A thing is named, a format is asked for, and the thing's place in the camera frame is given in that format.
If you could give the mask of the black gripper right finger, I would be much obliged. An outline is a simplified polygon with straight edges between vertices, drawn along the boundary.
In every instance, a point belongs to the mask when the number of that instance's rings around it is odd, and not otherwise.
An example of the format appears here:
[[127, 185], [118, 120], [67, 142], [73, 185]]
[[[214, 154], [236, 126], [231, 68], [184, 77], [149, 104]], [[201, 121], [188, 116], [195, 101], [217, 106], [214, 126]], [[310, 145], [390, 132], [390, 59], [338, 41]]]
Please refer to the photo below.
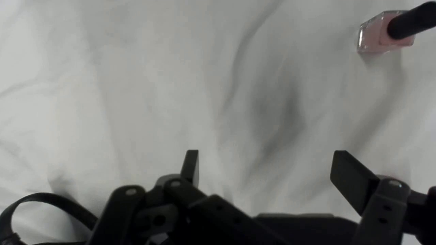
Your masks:
[[355, 211], [361, 215], [381, 180], [349, 151], [336, 151], [330, 180]]

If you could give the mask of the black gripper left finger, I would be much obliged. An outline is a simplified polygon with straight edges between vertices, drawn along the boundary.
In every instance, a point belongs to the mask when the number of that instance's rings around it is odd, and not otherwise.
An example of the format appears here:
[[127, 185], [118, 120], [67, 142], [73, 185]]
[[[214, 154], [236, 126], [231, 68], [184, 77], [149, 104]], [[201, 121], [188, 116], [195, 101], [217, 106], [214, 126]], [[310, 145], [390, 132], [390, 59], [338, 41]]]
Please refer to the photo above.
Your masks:
[[182, 179], [194, 187], [199, 185], [199, 151], [188, 150], [183, 161]]

